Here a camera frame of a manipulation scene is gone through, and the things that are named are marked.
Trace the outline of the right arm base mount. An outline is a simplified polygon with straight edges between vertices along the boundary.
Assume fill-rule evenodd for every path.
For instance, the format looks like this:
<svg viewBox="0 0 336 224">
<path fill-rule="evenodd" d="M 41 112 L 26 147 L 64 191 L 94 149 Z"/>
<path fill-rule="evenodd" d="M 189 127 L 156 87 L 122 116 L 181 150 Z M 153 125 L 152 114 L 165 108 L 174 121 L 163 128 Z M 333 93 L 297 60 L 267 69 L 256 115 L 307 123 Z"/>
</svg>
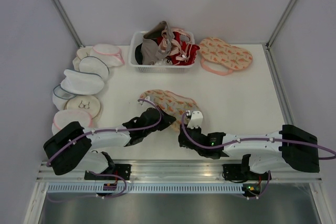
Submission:
<svg viewBox="0 0 336 224">
<path fill-rule="evenodd" d="M 233 183 L 245 183 L 247 181 L 267 181 L 271 180 L 271 175 L 268 172 L 257 174 L 250 170 L 243 169 L 241 164 L 223 164 L 222 177 L 225 181 Z"/>
</svg>

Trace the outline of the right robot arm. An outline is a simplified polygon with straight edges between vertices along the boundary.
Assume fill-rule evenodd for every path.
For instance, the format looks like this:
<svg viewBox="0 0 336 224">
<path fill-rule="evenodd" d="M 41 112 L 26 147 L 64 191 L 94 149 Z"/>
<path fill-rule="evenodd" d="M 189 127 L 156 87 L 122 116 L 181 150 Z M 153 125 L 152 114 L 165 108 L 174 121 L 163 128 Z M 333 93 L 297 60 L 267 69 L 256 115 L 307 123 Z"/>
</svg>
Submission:
<svg viewBox="0 0 336 224">
<path fill-rule="evenodd" d="M 283 125 L 280 131 L 251 136 L 224 132 L 204 135 L 201 128 L 182 124 L 178 140 L 181 147 L 202 157 L 240 159 L 239 172 L 245 179 L 287 166 L 304 173 L 320 171 L 317 137 L 290 124 Z"/>
</svg>

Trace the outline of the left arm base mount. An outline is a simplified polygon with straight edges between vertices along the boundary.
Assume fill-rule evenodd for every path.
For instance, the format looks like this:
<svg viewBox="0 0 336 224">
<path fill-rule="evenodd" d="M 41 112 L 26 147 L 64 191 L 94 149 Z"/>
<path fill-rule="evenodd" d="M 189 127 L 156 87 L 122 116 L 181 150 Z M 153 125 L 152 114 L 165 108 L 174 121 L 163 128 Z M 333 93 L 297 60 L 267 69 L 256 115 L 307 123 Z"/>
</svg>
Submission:
<svg viewBox="0 0 336 224">
<path fill-rule="evenodd" d="M 109 176 L 98 176 L 90 172 L 85 172 L 84 180 L 119 180 L 118 177 L 110 176 L 110 174 L 118 175 L 124 180 L 129 180 L 131 175 L 131 164 L 115 164 L 114 170 L 107 169 L 103 174 L 109 174 Z"/>
</svg>

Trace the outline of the floral mesh laundry bag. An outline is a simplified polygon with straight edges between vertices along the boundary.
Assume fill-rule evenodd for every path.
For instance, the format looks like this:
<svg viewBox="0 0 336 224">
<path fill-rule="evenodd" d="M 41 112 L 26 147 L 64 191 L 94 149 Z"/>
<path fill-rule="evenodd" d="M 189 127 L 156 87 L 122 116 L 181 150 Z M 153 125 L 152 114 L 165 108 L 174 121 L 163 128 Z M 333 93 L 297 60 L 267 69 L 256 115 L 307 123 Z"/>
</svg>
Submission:
<svg viewBox="0 0 336 224">
<path fill-rule="evenodd" d="M 185 111 L 200 111 L 198 104 L 191 98 L 183 97 L 167 90 L 148 90 L 143 92 L 140 99 L 149 98 L 149 101 L 157 105 L 163 112 L 176 118 L 171 125 L 174 131 L 180 131 L 182 114 Z"/>
</svg>

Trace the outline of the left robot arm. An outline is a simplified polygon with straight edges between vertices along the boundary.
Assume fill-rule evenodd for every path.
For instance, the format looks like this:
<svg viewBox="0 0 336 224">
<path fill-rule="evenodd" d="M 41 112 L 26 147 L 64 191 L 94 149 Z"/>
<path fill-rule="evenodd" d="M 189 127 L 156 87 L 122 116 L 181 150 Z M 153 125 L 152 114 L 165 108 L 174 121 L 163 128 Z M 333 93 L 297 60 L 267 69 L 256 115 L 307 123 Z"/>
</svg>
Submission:
<svg viewBox="0 0 336 224">
<path fill-rule="evenodd" d="M 148 108 L 115 128 L 85 128 L 78 121 L 71 122 L 43 145 L 47 167 L 58 176 L 79 169 L 108 180 L 114 176 L 116 165 L 107 152 L 99 153 L 97 149 L 139 144 L 175 121 L 175 117 L 157 107 Z"/>
</svg>

